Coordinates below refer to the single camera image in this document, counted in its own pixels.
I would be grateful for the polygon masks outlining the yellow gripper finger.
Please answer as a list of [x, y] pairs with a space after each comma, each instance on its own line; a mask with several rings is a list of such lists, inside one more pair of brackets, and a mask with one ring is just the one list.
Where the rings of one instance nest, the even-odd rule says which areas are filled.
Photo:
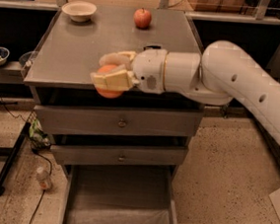
[[124, 66], [126, 69], [131, 68], [132, 61], [134, 60], [137, 53], [133, 50], [129, 51], [120, 51], [120, 52], [114, 52], [114, 53], [108, 53], [103, 55], [100, 58], [100, 66], [105, 65], [116, 65], [116, 66]]
[[112, 71], [96, 72], [90, 75], [94, 86], [100, 90], [124, 92], [140, 84], [134, 73], [126, 69], [114, 68]]

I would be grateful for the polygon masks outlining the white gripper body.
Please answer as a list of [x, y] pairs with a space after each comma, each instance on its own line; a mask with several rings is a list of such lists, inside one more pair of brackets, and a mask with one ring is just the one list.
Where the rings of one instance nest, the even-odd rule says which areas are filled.
[[161, 94], [164, 92], [164, 67], [168, 52], [163, 49], [142, 51], [133, 61], [133, 73], [139, 81], [137, 87], [144, 93]]

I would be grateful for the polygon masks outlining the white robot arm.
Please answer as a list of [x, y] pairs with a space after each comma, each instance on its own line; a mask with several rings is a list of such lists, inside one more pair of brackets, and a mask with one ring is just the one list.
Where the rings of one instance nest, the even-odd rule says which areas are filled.
[[90, 74], [100, 90], [172, 92], [212, 106], [237, 100], [280, 146], [280, 84], [232, 42], [214, 41], [202, 53], [121, 51], [104, 55], [99, 65], [113, 66]]

